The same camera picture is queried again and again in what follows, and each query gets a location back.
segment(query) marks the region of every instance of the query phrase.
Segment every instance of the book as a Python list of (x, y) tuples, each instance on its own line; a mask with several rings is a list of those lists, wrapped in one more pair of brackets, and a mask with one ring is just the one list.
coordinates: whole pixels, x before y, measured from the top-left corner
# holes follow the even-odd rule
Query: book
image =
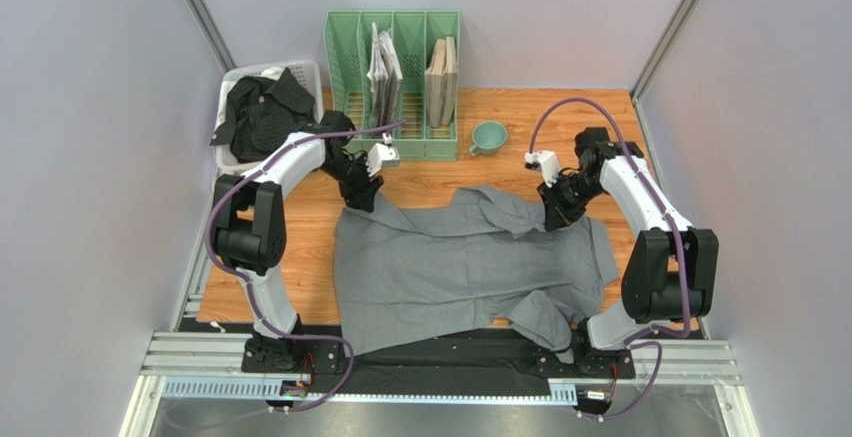
[(399, 106), (399, 92), (402, 89), (402, 68), (399, 65), (399, 57), (393, 46), (388, 31), (379, 34), (379, 46), (382, 50), (382, 58), (388, 71), (387, 95), (385, 97), (385, 108), (379, 125), (388, 125), (396, 121), (396, 110)]
[(456, 57), (456, 39), (447, 36), (447, 63), (444, 66), (444, 102), (441, 110), (441, 125), (449, 125), (456, 108), (456, 95), (459, 85), (458, 57)]
[(444, 104), (444, 79), (446, 78), (447, 41), (438, 39), (432, 51), (432, 63), (425, 72), (426, 115), (429, 125), (439, 127)]
[(378, 127), (381, 124), (385, 110), (385, 98), (387, 96), (388, 70), (382, 58), (381, 44), (379, 43), (379, 32), (376, 23), (373, 23), (373, 45), (370, 56), (370, 69), (367, 72), (370, 80), (370, 93), (372, 95), (372, 108), (370, 109), (368, 127)]

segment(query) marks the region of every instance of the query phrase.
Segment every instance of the gray garment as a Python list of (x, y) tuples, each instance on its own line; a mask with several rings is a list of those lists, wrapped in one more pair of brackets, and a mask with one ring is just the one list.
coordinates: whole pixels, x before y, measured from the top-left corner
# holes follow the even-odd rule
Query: gray garment
[(490, 186), (458, 189), (449, 207), (399, 209), (376, 195), (372, 214), (337, 223), (334, 286), (356, 354), (506, 317), (561, 351), (569, 322), (597, 313), (615, 280), (606, 227), (584, 217), (544, 232), (544, 206)]

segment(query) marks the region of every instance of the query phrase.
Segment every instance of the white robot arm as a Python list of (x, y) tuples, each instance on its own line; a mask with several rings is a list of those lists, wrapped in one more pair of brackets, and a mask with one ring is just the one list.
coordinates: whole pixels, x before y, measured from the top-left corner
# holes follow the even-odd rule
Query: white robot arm
[[(580, 219), (586, 204), (610, 194), (627, 218), (636, 245), (622, 279), (622, 299), (605, 312), (581, 322), (575, 360), (592, 349), (617, 350), (644, 328), (706, 315), (710, 310), (718, 240), (711, 230), (694, 229), (672, 207), (648, 172), (635, 143), (630, 155), (610, 141), (605, 128), (587, 128), (575, 138), (579, 169), (564, 174), (548, 150), (527, 153), (526, 167), (542, 173), (538, 192), (545, 205), (545, 229), (556, 230)], [(674, 233), (685, 242), (690, 315), (683, 315), (678, 273), (669, 269), (675, 255)]]
[[(348, 118), (343, 119), (331, 131), (346, 130), (351, 125)], [(284, 199), (310, 172), (322, 169), (338, 180), (346, 205), (372, 212), (376, 191), (382, 185), (382, 178), (376, 174), (382, 167), (399, 165), (399, 152), (389, 134), (384, 135), (384, 143), (358, 157), (343, 150), (348, 139), (304, 142), (311, 135), (291, 134), (281, 147), (291, 146), (289, 151), (280, 157), (273, 154), (241, 176), (220, 177), (214, 192), (214, 201), (218, 202), (242, 179), (261, 174), (231, 197), (227, 211), (216, 218), (212, 239), (223, 263), (248, 276), (247, 280), (240, 279), (240, 284), (251, 304), (254, 330), (273, 339), (280, 336), (262, 319), (288, 333), (298, 321), (281, 279), (280, 262), (287, 241)], [(238, 210), (248, 207), (254, 208), (252, 220), (237, 215)]]

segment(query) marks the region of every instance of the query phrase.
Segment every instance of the green cup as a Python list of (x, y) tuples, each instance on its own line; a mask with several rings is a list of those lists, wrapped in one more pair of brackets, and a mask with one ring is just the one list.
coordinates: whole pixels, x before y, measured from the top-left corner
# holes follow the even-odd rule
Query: green cup
[(483, 122), (473, 129), (470, 155), (491, 155), (506, 143), (508, 137), (509, 131), (500, 122)]

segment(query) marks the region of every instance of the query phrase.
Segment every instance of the wooden tabletop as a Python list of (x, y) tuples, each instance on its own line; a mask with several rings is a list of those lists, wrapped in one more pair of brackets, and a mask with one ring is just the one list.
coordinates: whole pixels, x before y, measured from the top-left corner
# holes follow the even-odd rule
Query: wooden tabletop
[[(624, 138), (645, 151), (633, 106), (626, 90), (460, 89), (458, 96), (459, 155), (456, 162), (408, 162), (382, 170), (382, 193), (399, 207), (442, 207), (459, 187), (490, 184), (531, 202), (540, 202), (536, 187), (541, 174), (524, 168), (524, 153), (541, 115), (570, 96), (600, 103), (618, 122)], [(331, 108), (326, 93), (326, 108)], [(496, 120), (509, 129), (509, 140), (493, 156), (468, 155), (471, 132), (480, 122)], [(574, 136), (586, 127), (608, 127), (597, 110), (569, 104), (554, 112), (539, 133), (537, 149), (553, 150), (563, 166), (577, 164)], [(340, 322), (332, 280), (334, 226), (343, 209), (337, 183), (322, 172), (305, 178), (284, 203), (287, 249), (282, 273), (290, 301), (305, 323)], [(620, 276), (633, 249), (633, 235), (615, 202), (602, 195), (588, 206), (588, 215), (604, 222), (612, 241), (619, 280), (606, 287), (601, 310), (621, 296)], [(236, 278), (214, 268), (207, 281), (198, 320), (248, 322), (251, 311)]]

